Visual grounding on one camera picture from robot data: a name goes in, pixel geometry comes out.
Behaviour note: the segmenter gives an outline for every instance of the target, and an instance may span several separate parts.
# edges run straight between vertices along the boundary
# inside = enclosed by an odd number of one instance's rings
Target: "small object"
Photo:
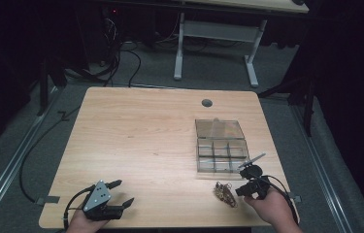
[[[292,0],[294,4],[302,6],[305,4],[305,0]]]
[[[301,196],[297,196],[292,192],[288,192],[287,194],[288,194],[288,197],[293,199],[294,202],[296,202],[296,203],[301,203],[302,202],[302,197]]]
[[[257,159],[259,159],[259,158],[263,157],[264,155],[266,155],[266,153],[265,153],[265,152],[261,153],[260,155],[256,156],[254,159],[252,159],[252,160],[250,160],[250,161],[244,162],[242,165],[240,165],[240,166],[238,167],[238,169],[239,169],[239,168],[242,168],[242,167],[247,167],[247,166],[249,166],[249,165],[252,165],[254,161],[256,161]]]
[[[230,191],[230,188],[232,187],[232,184],[227,183],[227,184],[222,184],[220,182],[217,182],[215,184],[215,196],[218,197],[218,199],[220,199],[220,201],[225,202],[226,204],[228,204],[231,207],[237,207],[237,203],[236,200],[234,199],[233,194]]]

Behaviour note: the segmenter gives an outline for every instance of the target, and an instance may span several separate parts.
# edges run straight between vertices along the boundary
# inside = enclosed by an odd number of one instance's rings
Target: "black cable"
[[[64,121],[68,116],[70,116],[72,113],[74,113],[75,111],[77,111],[81,106],[78,106],[76,109],[74,109],[73,111],[71,111],[70,113],[68,113],[67,115],[63,116],[58,122],[56,122],[52,127],[50,127],[48,130],[46,130],[42,136],[40,136],[40,138],[33,144],[33,146],[30,147],[30,149],[27,151],[26,155],[23,157],[23,160],[21,161],[21,165],[18,171],[18,184],[20,186],[21,192],[23,193],[24,197],[26,197],[31,203],[35,204],[36,200],[34,200],[33,197],[31,197],[29,194],[27,194],[24,185],[23,185],[23,167],[24,167],[24,163],[27,160],[28,155],[30,154],[30,152],[40,143],[40,141],[42,141],[42,139],[49,133],[51,132],[51,130],[57,126],[61,121]]]
[[[72,205],[72,203],[75,201],[75,199],[77,197],[79,197],[80,195],[82,195],[85,192],[89,192],[92,191],[94,189],[96,185],[92,185],[90,187],[87,187],[85,189],[83,189],[82,191],[76,193],[76,195],[74,195],[72,197],[72,199],[69,201],[69,203],[66,206],[66,210],[64,211],[64,215],[63,215],[63,225],[64,225],[64,229],[67,230],[67,228],[69,228],[69,210],[70,210],[70,206]]]
[[[157,45],[158,45],[159,47],[161,47],[161,48],[164,48],[164,49],[171,49],[171,48],[176,47],[176,46],[179,44],[179,43],[178,43],[178,41],[176,41],[176,42],[174,43],[174,41],[175,41],[176,39],[178,39],[178,37],[175,37],[175,38],[173,38],[173,39],[169,39],[169,40],[167,40],[167,41],[161,41],[161,42],[156,42],[156,43],[157,43]],[[171,46],[163,46],[162,44],[165,44],[165,43],[169,43],[169,44],[171,44]]]
[[[116,68],[116,63],[115,63],[115,60],[112,59],[111,60],[111,63],[109,65],[109,67],[101,72],[98,72],[96,74],[90,74],[88,71],[86,70],[82,70],[82,69],[79,69],[79,68],[76,68],[74,69],[73,71],[75,73],[78,73],[80,72],[80,74],[73,74],[67,70],[64,70],[64,74],[70,78],[73,78],[73,79],[87,79],[87,80],[90,80],[90,81],[93,81],[93,82],[97,82],[97,83],[100,83],[102,82],[101,80],[99,80],[98,78],[101,77],[101,76],[104,76],[106,74],[109,74],[109,72],[113,71],[114,69]]]
[[[220,43],[218,41],[219,40],[210,40],[209,45],[222,47],[222,48],[232,48],[232,47],[240,46],[240,45],[245,43],[245,42],[240,42],[240,41],[234,41],[234,42],[231,42],[230,45],[224,45],[224,44],[222,44],[222,43]]]
[[[187,49],[187,48],[186,48],[186,46],[185,46],[185,45],[183,45],[183,49],[184,49],[184,50],[186,50],[186,51],[191,51],[191,52],[199,52],[199,51],[201,51],[201,50],[204,50],[204,49],[208,46],[209,39],[196,39],[196,40],[194,40],[194,39],[190,38],[190,40],[189,40],[189,41],[190,41],[190,42],[198,41],[198,43],[196,43],[195,45],[199,45],[199,44],[201,44],[201,43],[203,43],[204,45],[203,45],[203,47],[202,47],[202,48],[200,48],[200,49],[198,49],[198,50],[189,50],[189,49]]]
[[[163,46],[160,45],[160,43],[171,42],[171,41],[174,41],[175,39],[179,39],[179,36],[176,36],[176,37],[173,37],[173,38],[172,38],[172,36],[173,36],[173,34],[175,34],[176,29],[178,28],[180,17],[181,17],[181,14],[178,13],[178,18],[176,18],[175,26],[173,27],[172,32],[170,33],[169,36],[165,37],[163,40],[156,41],[155,43],[157,45],[159,45],[162,48],[173,48],[173,47],[175,47],[177,45],[177,44],[175,44],[172,47],[163,47]]]
[[[137,72],[139,72],[140,66],[142,65],[142,59],[140,58],[140,56],[138,54],[136,54],[135,52],[133,52],[131,50],[127,50],[127,52],[132,53],[139,59],[139,65],[137,66],[136,71],[133,73],[133,75],[130,77],[130,80],[129,80],[128,87],[131,87],[131,82],[132,82],[133,78],[136,76]]]
[[[269,186],[271,186],[272,188],[274,188],[275,190],[277,190],[281,194],[281,196],[283,196],[283,198],[287,202],[288,207],[290,207],[290,211],[291,211],[291,214],[293,215],[294,222],[296,222],[296,224],[299,225],[299,219],[298,219],[297,214],[296,214],[296,209],[294,208],[293,203],[291,202],[291,198],[288,195],[288,192],[285,189],[284,185],[279,181],[279,179],[277,179],[275,177],[272,177],[272,176],[267,176],[267,177],[273,178],[276,181],[278,181],[283,186],[284,191],[282,191],[279,187],[277,187],[276,185],[274,185],[273,183],[271,183],[269,181],[266,181],[266,180],[264,180],[262,178],[259,178],[259,177],[256,177],[256,178],[258,180],[261,180],[264,183],[267,183]]]
[[[120,50],[118,50],[117,52],[117,57],[116,57],[116,68],[114,70],[112,70],[110,72],[109,77],[106,79],[105,83],[103,84],[103,86],[107,86],[107,84],[109,83],[109,81],[112,81],[112,86],[113,86],[113,76],[115,75],[115,73],[118,70],[118,65],[120,64]]]

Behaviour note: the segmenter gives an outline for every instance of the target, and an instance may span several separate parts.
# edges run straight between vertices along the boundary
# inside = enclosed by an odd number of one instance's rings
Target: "cable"
[[[181,14],[180,14],[180,13],[178,13],[178,18],[176,18],[175,26],[173,27],[173,30],[172,30],[172,32],[170,33],[170,35],[169,35],[167,38],[165,38],[165,39],[163,39],[163,40],[161,40],[161,41],[157,41],[157,42],[156,42],[157,44],[162,43],[162,42],[173,41],[173,40],[175,40],[175,39],[179,38],[179,36],[176,36],[176,37],[174,37],[174,38],[171,38],[171,37],[173,36],[173,34],[175,34],[176,28],[178,28],[180,17],[181,17]]]
[[[198,51],[201,51],[201,50],[204,50],[207,46],[208,46],[208,43],[209,43],[209,39],[203,39],[203,38],[196,38],[196,39],[193,39],[193,38],[190,38],[190,42],[195,42],[195,41],[199,41],[199,43],[196,43],[196,45],[194,46],[197,46],[200,44],[201,41],[204,41],[204,45],[202,48],[198,49],[198,50],[188,50],[186,48],[186,46],[183,46],[183,49],[186,50],[186,51],[191,51],[191,52],[198,52]]]
[[[69,210],[70,210],[70,206],[72,205],[72,203],[75,201],[75,199],[77,197],[79,197],[83,193],[92,191],[94,189],[94,187],[96,187],[96,185],[92,185],[90,187],[83,189],[82,191],[80,191],[76,195],[74,195],[73,198],[69,201],[69,203],[66,206],[66,210],[64,211],[64,215],[63,215],[63,225],[64,225],[65,230],[67,230],[67,228],[69,228]]]
[[[112,70],[110,72],[109,77],[106,79],[105,83],[103,84],[103,86],[107,86],[107,84],[109,83],[109,81],[112,81],[112,86],[113,86],[113,76],[115,75],[115,73],[118,70],[118,65],[120,64],[120,50],[118,50],[117,52],[117,57],[116,57],[116,68],[114,70]]]
[[[222,43],[220,43],[220,40],[210,40],[209,44],[212,46],[217,46],[217,47],[222,47],[222,48],[232,48],[232,47],[237,47],[240,46],[242,44],[244,44],[245,42],[240,42],[240,41],[233,41],[231,42],[231,45],[224,45]]]
[[[172,48],[174,48],[174,47],[177,47],[177,46],[178,46],[178,42],[177,42],[177,41],[176,41],[175,43],[170,44],[170,46],[163,46],[163,44],[165,44],[165,43],[171,43],[171,42],[173,42],[173,41],[177,40],[178,38],[179,38],[179,37],[175,37],[175,38],[170,39],[170,40],[167,40],[167,41],[162,41],[162,42],[158,43],[157,45],[158,45],[159,47],[161,47],[161,48],[164,48],[164,49],[172,49]]]
[[[136,76],[137,72],[139,72],[140,66],[142,65],[142,59],[140,58],[140,56],[138,54],[136,54],[135,52],[133,52],[131,50],[127,50],[127,52],[132,53],[139,59],[139,65],[137,66],[136,71],[133,73],[133,75],[130,77],[130,80],[129,80],[128,87],[131,87],[131,82],[132,82],[133,78]]]
[[[104,83],[105,81],[100,80],[99,78],[101,76],[107,75],[109,73],[112,74],[113,70],[117,68],[116,67],[117,66],[116,56],[112,55],[112,53],[115,51],[115,42],[117,40],[119,40],[119,38],[117,36],[117,27],[116,27],[116,24],[108,17],[105,17],[104,20],[105,20],[105,23],[107,26],[107,29],[105,29],[106,32],[103,33],[104,37],[106,38],[106,44],[107,44],[106,60],[110,60],[110,66],[101,72],[98,72],[96,74],[91,74],[84,69],[81,69],[79,67],[74,67],[73,64],[69,64],[68,62],[63,61],[62,64],[65,64],[67,67],[72,67],[72,70],[75,73],[77,73],[77,75],[76,75],[76,74],[72,74],[71,72],[65,70],[64,74],[66,76],[74,78],[74,79],[87,79],[87,80],[90,80],[93,82]]]
[[[40,141],[49,133],[51,132],[51,130],[57,126],[61,121],[64,121],[68,116],[70,116],[72,113],[74,113],[75,111],[77,111],[81,106],[78,106],[76,109],[74,109],[73,111],[71,111],[70,113],[68,113],[67,115],[63,116],[58,122],[56,122],[52,127],[50,127],[48,130],[46,130],[42,136],[40,136],[40,138],[33,144],[33,146],[31,146],[31,148],[27,151],[26,155],[23,157],[23,160],[21,161],[21,165],[20,165],[20,169],[18,172],[18,184],[20,186],[21,192],[23,193],[24,197],[27,198],[27,200],[29,200],[31,203],[35,204],[36,200],[31,197],[29,194],[27,194],[24,185],[23,185],[23,167],[24,167],[24,163],[27,160],[28,155],[30,154],[30,152],[40,143]]]
[[[274,185],[273,183],[271,183],[269,181],[266,181],[266,180],[264,180],[262,178],[259,178],[259,177],[256,177],[256,178],[258,180],[261,180],[264,183],[267,183],[269,186],[271,186],[272,188],[274,188],[275,190],[277,190],[283,196],[283,198],[287,202],[287,205],[290,207],[290,211],[291,211],[291,214],[293,215],[294,222],[296,222],[296,224],[299,225],[299,219],[298,219],[297,214],[296,214],[296,209],[294,208],[293,203],[291,202],[291,198],[288,195],[288,192],[285,189],[284,185],[277,178],[275,178],[275,177],[272,177],[272,176],[267,176],[267,177],[273,178],[276,181],[278,181],[283,186],[284,191],[282,191],[279,187],[277,187],[276,185]]]

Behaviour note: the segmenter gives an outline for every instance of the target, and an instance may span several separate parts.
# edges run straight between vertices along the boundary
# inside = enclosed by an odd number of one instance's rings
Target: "wrist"
[[[277,233],[299,233],[302,230],[293,219],[283,219],[272,223]]]

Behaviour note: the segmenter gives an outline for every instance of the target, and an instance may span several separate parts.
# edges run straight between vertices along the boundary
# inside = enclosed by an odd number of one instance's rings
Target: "table top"
[[[202,105],[203,99],[213,102]],[[122,180],[110,190],[109,205],[132,197],[132,206],[107,228],[227,227],[267,225],[235,189],[240,175],[197,172],[196,119],[238,120],[250,158],[264,175],[288,190],[257,95],[250,91],[91,87],[84,99],[40,217],[44,228],[62,228],[67,203],[103,180]],[[231,183],[238,206],[213,193],[216,182]],[[85,194],[72,205],[78,207]]]
[[[183,0],[203,4],[215,4],[229,7],[244,7],[259,10],[279,11],[287,13],[306,14],[309,8],[306,4],[296,5],[292,0]]]

